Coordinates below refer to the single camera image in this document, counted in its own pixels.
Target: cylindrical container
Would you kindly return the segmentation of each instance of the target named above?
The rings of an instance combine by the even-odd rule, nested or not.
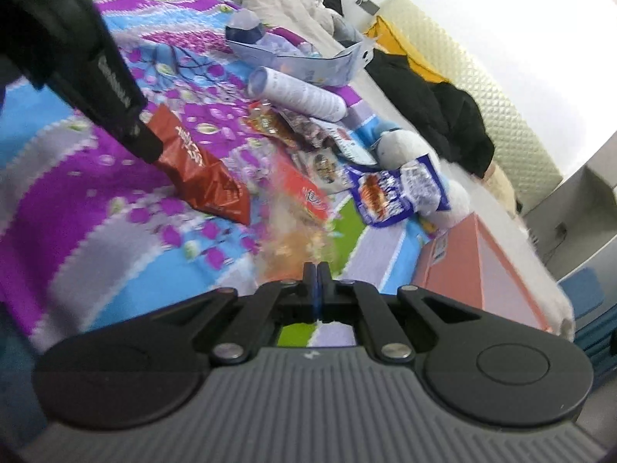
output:
[[[347,114],[340,95],[270,68],[257,68],[249,77],[249,96],[327,122],[338,122]]]

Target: gray ribbed surface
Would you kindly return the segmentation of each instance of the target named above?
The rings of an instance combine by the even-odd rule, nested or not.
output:
[[[117,433],[51,426],[32,463],[595,462],[603,449],[573,424],[504,433],[461,421],[414,373],[363,348],[262,349],[219,368],[184,409]]]

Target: blue snack package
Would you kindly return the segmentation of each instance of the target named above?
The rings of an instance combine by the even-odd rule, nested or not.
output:
[[[415,213],[450,210],[443,184],[428,155],[403,165],[399,170],[372,171],[347,167],[353,187],[350,192],[364,223],[385,228]]]

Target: cable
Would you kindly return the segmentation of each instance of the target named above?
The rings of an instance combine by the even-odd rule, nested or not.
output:
[[[553,259],[553,256],[555,255],[555,251],[560,247],[561,244],[565,242],[567,237],[568,237],[568,230],[563,230],[563,236],[561,237],[561,240],[559,240],[559,243],[555,247],[550,249],[544,256],[542,256],[542,264],[547,265],[548,262],[551,259]]]

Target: black jacket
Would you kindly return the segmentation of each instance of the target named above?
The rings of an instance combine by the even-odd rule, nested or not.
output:
[[[366,70],[440,157],[484,176],[495,146],[471,95],[450,83],[427,82],[409,68],[405,55],[375,50]]]

